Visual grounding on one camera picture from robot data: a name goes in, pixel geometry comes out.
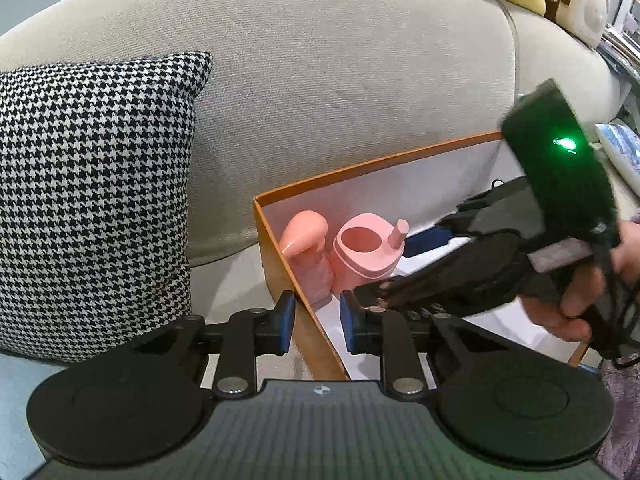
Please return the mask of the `right hand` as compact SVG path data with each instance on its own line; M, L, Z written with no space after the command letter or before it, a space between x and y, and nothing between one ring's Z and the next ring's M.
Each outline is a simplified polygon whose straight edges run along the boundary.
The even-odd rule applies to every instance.
M638 223L620 220L622 241L611 252L613 268L631 287L639 279ZM583 264L575 270L558 304L535 297L521 296L529 321L565 341L590 341L591 328L580 316L605 291L603 272L594 264Z

